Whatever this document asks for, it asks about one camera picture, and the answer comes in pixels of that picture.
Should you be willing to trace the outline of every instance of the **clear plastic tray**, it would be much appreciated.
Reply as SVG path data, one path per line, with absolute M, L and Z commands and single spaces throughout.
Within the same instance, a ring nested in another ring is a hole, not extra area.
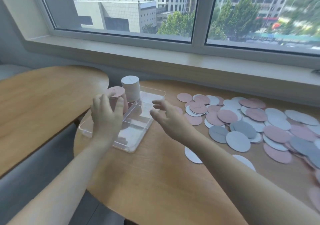
M 140 86 L 140 100 L 129 104 L 128 111 L 123 115 L 122 128 L 113 146 L 133 153 L 139 146 L 142 138 L 149 129 L 153 118 L 150 110 L 153 107 L 152 101 L 164 99 L 166 92 Z M 92 137 L 93 121 L 89 116 L 79 129 L 86 137 Z

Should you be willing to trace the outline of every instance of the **window sill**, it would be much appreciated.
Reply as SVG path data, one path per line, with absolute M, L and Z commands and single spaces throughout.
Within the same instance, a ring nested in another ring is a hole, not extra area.
M 25 47 L 41 54 L 162 74 L 221 89 L 313 106 L 320 103 L 320 77 L 308 68 L 50 35 L 27 40 Z

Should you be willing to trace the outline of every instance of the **hand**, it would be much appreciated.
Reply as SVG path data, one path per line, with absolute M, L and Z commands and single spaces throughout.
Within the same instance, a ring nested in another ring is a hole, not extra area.
M 152 102 L 155 109 L 165 110 L 165 116 L 155 109 L 150 110 L 152 118 L 161 125 L 168 136 L 185 145 L 190 135 L 196 131 L 190 122 L 182 114 L 179 114 L 168 101 L 154 100 Z
M 112 95 L 114 95 L 113 92 L 109 93 L 108 96 L 97 95 L 90 107 L 93 120 L 92 137 L 103 140 L 103 143 L 107 142 L 110 146 L 118 137 L 122 127 L 124 106 L 123 98 L 118 98 L 114 112 L 112 112 L 109 102 L 109 97 Z

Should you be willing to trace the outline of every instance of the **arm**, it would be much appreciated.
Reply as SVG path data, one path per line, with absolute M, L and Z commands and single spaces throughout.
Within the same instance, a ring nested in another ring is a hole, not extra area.
M 166 101 L 154 101 L 152 117 L 203 162 L 249 225 L 319 225 L 320 216 L 199 133 Z
M 119 98 L 112 112 L 105 95 L 94 98 L 91 105 L 94 126 L 90 145 L 8 225 L 67 225 L 70 222 L 99 161 L 118 136 L 122 126 L 123 102 L 123 98 Z

